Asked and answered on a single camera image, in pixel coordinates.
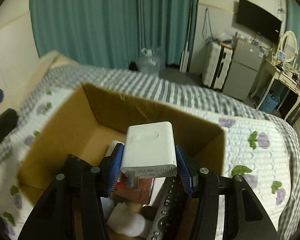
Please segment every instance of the table leg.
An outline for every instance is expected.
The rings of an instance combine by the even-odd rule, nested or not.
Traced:
[[[261,69],[261,72],[260,72],[260,76],[259,76],[259,80],[258,80],[258,84],[257,84],[257,86],[256,86],[256,89],[255,89],[255,91],[250,95],[251,98],[253,98],[253,97],[256,95],[256,93],[258,92],[259,87],[260,87],[260,85],[261,85],[261,83],[262,83],[262,81],[263,81],[263,76],[265,75],[265,72],[266,72],[266,67],[263,66],[262,69]]]
[[[287,113],[286,117],[284,118],[284,120],[287,120],[288,116],[292,113],[292,111],[294,109],[296,109],[296,107],[299,105],[300,103],[300,95],[298,95],[297,101],[296,103],[293,105],[293,107],[290,109],[290,111]]]
[[[288,96],[289,92],[290,92],[290,89],[288,89],[288,91],[286,92],[286,94],[285,94],[285,96],[284,96],[283,100],[281,101],[281,103],[280,103],[279,107],[277,108],[277,110],[279,110],[279,109],[280,109],[280,107],[283,105],[283,103],[284,103],[284,102],[285,102],[285,100],[287,99],[287,96]]]
[[[272,79],[271,79],[271,81],[270,81],[270,84],[269,84],[269,86],[268,86],[268,88],[267,88],[265,94],[263,95],[263,98],[261,99],[259,105],[257,106],[257,110],[260,108],[260,106],[262,105],[263,101],[266,99],[266,96],[267,96],[267,94],[269,93],[269,90],[270,90],[270,88],[271,88],[271,86],[272,86],[272,83],[274,82],[275,79],[276,79],[276,73],[272,76]]]

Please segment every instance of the wall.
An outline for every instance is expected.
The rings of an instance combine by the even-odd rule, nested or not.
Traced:
[[[255,32],[233,22],[234,12],[236,11],[239,0],[199,0],[196,32],[194,38],[194,50],[191,59],[190,73],[202,73],[202,61],[204,46],[202,39],[202,28],[204,22],[204,11],[208,7],[210,12],[211,28],[213,35],[227,30],[231,35],[236,31],[244,36],[254,37]],[[283,21],[282,32],[285,28],[286,14],[279,14],[278,9],[282,6],[286,10],[285,0],[249,0],[266,11],[270,12]],[[271,42],[263,38],[262,45],[269,48]]]
[[[0,6],[0,88],[13,96],[36,71],[29,0],[5,0]]]

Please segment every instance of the checkered bedsheet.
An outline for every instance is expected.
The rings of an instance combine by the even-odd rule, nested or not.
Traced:
[[[187,106],[229,116],[272,121],[286,143],[291,173],[291,196],[281,214],[278,233],[280,239],[288,240],[295,232],[300,218],[300,146],[296,132],[287,122],[210,89],[178,85],[155,76],[128,70],[66,65],[51,70],[32,91],[20,112],[18,127],[27,123],[35,103],[48,89],[53,87],[75,89],[81,83],[87,82],[98,87],[163,101],[176,106]],[[0,145],[0,164],[9,154],[10,139],[7,137]]]

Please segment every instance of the cardboard box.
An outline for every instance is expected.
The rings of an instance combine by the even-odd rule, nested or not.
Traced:
[[[125,141],[129,126],[163,121],[172,124],[176,145],[221,175],[225,149],[221,127],[160,102],[85,84],[58,109],[33,144],[18,172],[21,188],[35,203],[69,154],[98,166],[111,141]]]

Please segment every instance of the screw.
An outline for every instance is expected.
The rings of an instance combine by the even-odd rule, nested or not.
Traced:
[[[200,169],[200,172],[201,172],[202,174],[208,174],[208,173],[209,173],[209,170],[208,170],[207,168],[201,168],[201,169]]]
[[[56,176],[57,180],[63,180],[65,178],[64,174],[60,173]]]
[[[91,172],[92,173],[98,173],[100,171],[100,168],[99,167],[92,167],[91,168]]]
[[[239,175],[239,174],[237,174],[237,175],[235,175],[234,176],[234,179],[236,180],[236,181],[243,181],[243,177],[241,176],[241,175]]]

